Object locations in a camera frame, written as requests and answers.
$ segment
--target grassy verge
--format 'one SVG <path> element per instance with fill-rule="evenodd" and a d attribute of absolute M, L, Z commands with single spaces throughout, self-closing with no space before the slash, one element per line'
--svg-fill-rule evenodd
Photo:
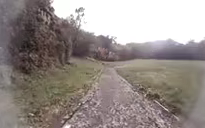
<path fill-rule="evenodd" d="M 184 116 L 197 98 L 205 68 L 203 61 L 134 60 L 117 65 L 118 73 L 134 87 Z"/>
<path fill-rule="evenodd" d="M 44 75 L 19 75 L 15 80 L 15 97 L 29 125 L 52 127 L 54 120 L 68 114 L 86 94 L 101 64 L 74 59 L 74 66 L 53 69 Z"/>

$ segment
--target sky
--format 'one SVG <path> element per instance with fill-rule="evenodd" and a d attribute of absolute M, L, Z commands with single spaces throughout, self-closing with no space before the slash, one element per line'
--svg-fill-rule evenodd
<path fill-rule="evenodd" d="M 52 6 L 63 18 L 84 7 L 82 28 L 115 36 L 121 44 L 205 37 L 205 0 L 54 0 Z"/>

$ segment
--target gravel path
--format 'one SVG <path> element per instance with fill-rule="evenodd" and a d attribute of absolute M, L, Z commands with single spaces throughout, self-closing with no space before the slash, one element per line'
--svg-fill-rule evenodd
<path fill-rule="evenodd" d="M 113 68 L 106 68 L 98 89 L 63 128 L 176 128 L 174 119 L 134 92 Z"/>

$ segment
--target meadow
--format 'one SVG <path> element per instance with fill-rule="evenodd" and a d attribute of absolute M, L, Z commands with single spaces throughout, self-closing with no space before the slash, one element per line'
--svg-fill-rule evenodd
<path fill-rule="evenodd" d="M 189 114 L 204 83 L 205 61 L 131 60 L 112 65 L 133 87 L 177 115 Z"/>

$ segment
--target treeline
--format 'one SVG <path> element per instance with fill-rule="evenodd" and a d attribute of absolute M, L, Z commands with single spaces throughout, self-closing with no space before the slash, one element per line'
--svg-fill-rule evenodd
<path fill-rule="evenodd" d="M 121 45 L 115 43 L 113 37 L 92 36 L 89 53 L 94 58 L 106 61 L 119 61 L 130 59 L 174 59 L 174 60 L 205 60 L 205 38 L 200 42 L 193 40 L 186 44 L 172 39 L 159 40 L 146 43 L 128 43 Z"/>
<path fill-rule="evenodd" d="M 105 61 L 205 60 L 205 39 L 185 45 L 171 39 L 121 45 L 116 37 L 96 36 L 81 29 L 84 10 L 62 19 L 54 14 L 51 0 L 1 0 L 0 62 L 30 73 L 69 64 L 71 55 Z"/>

